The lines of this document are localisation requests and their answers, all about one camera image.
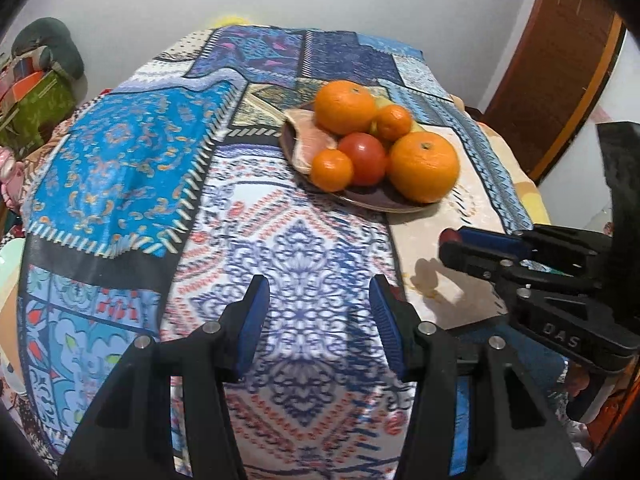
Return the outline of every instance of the tablecloth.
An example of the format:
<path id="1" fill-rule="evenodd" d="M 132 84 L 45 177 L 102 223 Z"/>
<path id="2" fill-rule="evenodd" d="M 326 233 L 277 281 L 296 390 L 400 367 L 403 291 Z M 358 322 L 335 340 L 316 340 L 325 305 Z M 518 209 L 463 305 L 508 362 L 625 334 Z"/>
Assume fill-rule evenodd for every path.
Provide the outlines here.
<path id="1" fill-rule="evenodd" d="M 420 216 L 388 219 L 335 203 L 287 165 L 277 144 L 282 111 L 309 101 L 324 82 L 339 78 L 406 106 L 424 128 L 436 128 L 452 140 L 463 172 L 440 206 Z M 209 100 L 209 112 L 199 115 L 202 96 L 221 84 L 227 85 L 222 99 Z M 169 94 L 170 89 L 179 92 Z M 183 111 L 181 95 L 189 104 Z M 92 142 L 104 142 L 109 132 L 115 144 L 128 135 L 133 142 L 143 136 L 149 140 L 149 132 L 178 137 L 175 129 L 182 125 L 175 118 L 171 125 L 156 121 L 147 131 L 132 129 L 136 114 L 143 124 L 163 114 L 163 99 L 178 105 L 182 120 L 192 121 L 189 135 L 202 147 L 191 161 L 192 171 L 175 173 L 176 192 L 155 195 L 165 201 L 159 203 L 169 222 L 173 212 L 183 212 L 171 232 L 164 219 L 158 223 L 142 214 L 143 219 L 136 216 L 136 229 L 145 227 L 152 240 L 117 244 L 113 236 L 129 228 L 118 208 L 132 202 L 132 211 L 139 211 L 141 187 L 105 194 L 113 207 L 101 210 L 103 218 L 91 225 L 93 231 L 87 233 L 87 224 L 78 222 L 78 231 L 89 240 L 82 247 L 84 238 L 66 222 L 65 208 L 41 214 L 49 192 L 62 196 L 61 203 L 73 197 L 90 205 L 98 190 L 106 193 L 77 187 L 74 178 L 66 186 L 64 177 L 68 182 L 76 174 L 70 166 L 77 148 L 54 152 L 28 193 L 30 234 L 17 315 L 33 431 L 56 462 L 95 391 L 137 334 L 161 340 L 186 335 L 216 319 L 260 273 L 270 280 L 271 309 L 254 366 L 241 384 L 226 388 L 249 476 L 391 476 L 414 386 L 399 383 L 386 366 L 367 301 L 369 279 L 381 272 L 403 283 L 420 315 L 436 315 L 444 325 L 498 312 L 496 298 L 482 282 L 482 290 L 470 285 L 473 294 L 462 308 L 457 289 L 446 280 L 424 288 L 416 273 L 412 282 L 421 260 L 433 261 L 444 227 L 508 232 L 531 226 L 489 137 L 456 108 L 420 51 L 405 44 L 354 32 L 231 26 L 191 34 L 158 55 L 84 110 L 63 142 L 94 134 L 86 146 L 95 155 Z M 126 103 L 122 121 L 128 129 L 97 121 L 114 109 L 108 107 L 113 100 Z M 197 118 L 191 120 L 190 114 Z M 166 139 L 158 142 L 174 146 Z M 128 151 L 121 153 L 116 159 L 127 162 Z M 88 160 L 87 174 L 104 171 L 102 162 Z M 158 170 L 156 163 L 150 167 Z M 66 174 L 56 177 L 60 170 Z M 193 197 L 185 200 L 184 189 Z M 67 231 L 58 236 L 63 223 Z M 58 230 L 43 234 L 41 226 Z M 114 240 L 118 251 L 101 250 L 101 240 Z M 439 276 L 442 269 L 429 272 Z M 446 310 L 438 305 L 441 286 Z M 476 290 L 478 298 L 488 299 L 475 301 Z M 487 307 L 472 316 L 485 301 Z M 188 460 L 180 460 L 186 447 L 179 389 L 176 381 L 174 448 L 178 467 L 187 471 Z"/>

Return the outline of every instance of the tomato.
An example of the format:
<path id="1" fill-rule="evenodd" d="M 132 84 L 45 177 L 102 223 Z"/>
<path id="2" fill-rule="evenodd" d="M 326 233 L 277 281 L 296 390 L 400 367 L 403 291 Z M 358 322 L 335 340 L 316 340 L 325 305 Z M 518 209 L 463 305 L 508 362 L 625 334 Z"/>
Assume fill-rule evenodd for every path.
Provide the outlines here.
<path id="1" fill-rule="evenodd" d="M 353 163 L 354 186 L 375 186 L 385 177 L 386 151 L 374 136 L 349 134 L 340 140 L 338 150 Z"/>

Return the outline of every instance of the blue gripper pad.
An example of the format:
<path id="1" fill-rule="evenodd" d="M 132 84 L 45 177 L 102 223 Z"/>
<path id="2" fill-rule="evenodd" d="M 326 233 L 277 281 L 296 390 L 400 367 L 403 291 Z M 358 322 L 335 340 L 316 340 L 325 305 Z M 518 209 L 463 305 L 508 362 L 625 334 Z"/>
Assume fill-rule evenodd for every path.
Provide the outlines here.
<path id="1" fill-rule="evenodd" d="M 244 320 L 244 325 L 238 338 L 238 362 L 236 363 L 236 373 L 242 377 L 254 362 L 255 349 L 258 346 L 260 332 L 267 309 L 270 303 L 269 282 L 264 276 L 254 276 L 252 285 L 257 282 L 257 288 L 252 298 L 249 298 L 251 285 L 244 295 L 244 300 L 249 300 L 251 305 Z"/>
<path id="2" fill-rule="evenodd" d="M 471 227 L 461 227 L 458 229 L 458 234 L 462 239 L 462 243 L 513 254 L 519 261 L 527 260 L 531 256 L 529 246 L 517 237 Z"/>
<path id="3" fill-rule="evenodd" d="M 224 329 L 224 351 L 215 357 L 225 382 L 240 380 L 254 361 L 255 349 L 270 304 L 269 282 L 256 275 L 241 301 L 225 307 L 218 322 Z"/>
<path id="4" fill-rule="evenodd" d="M 424 353 L 414 338 L 420 324 L 414 306 L 396 300 L 382 274 L 369 282 L 369 304 L 389 368 L 403 382 L 417 380 L 424 370 Z"/>

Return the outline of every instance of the blue patterned tablecloth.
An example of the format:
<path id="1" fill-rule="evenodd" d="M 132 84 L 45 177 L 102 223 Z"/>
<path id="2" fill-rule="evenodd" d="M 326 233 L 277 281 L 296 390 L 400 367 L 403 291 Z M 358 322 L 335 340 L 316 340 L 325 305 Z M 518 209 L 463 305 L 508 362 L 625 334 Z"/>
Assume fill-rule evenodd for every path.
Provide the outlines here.
<path id="1" fill-rule="evenodd" d="M 277 139 L 283 110 L 340 78 L 407 106 L 421 123 L 450 126 L 505 229 L 530 225 L 486 137 L 414 48 L 354 32 L 191 34 L 79 117 L 31 193 L 28 229 L 43 243 L 101 261 L 146 251 L 147 274 L 173 275 L 132 286 L 131 269 L 124 286 L 108 270 L 122 256 L 82 279 L 79 270 L 30 267 L 18 307 L 22 370 L 36 419 L 30 434 L 53 462 L 137 334 L 185 336 L 263 274 L 271 309 L 255 362 L 226 388 L 248 475 L 393 475 L 414 386 L 388 370 L 368 303 L 372 275 L 398 284 L 386 218 L 313 188 Z M 188 472 L 174 386 L 176 462 Z M 465 466 L 464 399 L 452 471 Z"/>

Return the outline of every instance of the plate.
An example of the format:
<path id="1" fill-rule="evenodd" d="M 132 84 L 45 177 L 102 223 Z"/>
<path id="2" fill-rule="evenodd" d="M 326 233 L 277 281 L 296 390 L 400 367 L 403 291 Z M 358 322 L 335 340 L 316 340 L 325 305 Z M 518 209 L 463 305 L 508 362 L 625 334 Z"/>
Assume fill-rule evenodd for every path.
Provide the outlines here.
<path id="1" fill-rule="evenodd" d="M 307 103 L 300 108 L 313 110 L 314 104 Z M 285 121 L 280 134 L 280 147 L 285 158 L 292 163 L 293 148 L 296 145 L 296 129 L 289 121 Z M 384 213 L 415 213 L 427 209 L 431 204 L 418 204 L 405 199 L 396 191 L 391 183 L 385 179 L 377 186 L 355 187 L 350 186 L 340 193 L 327 193 L 336 200 L 351 205 L 357 205 L 364 209 L 380 211 Z"/>

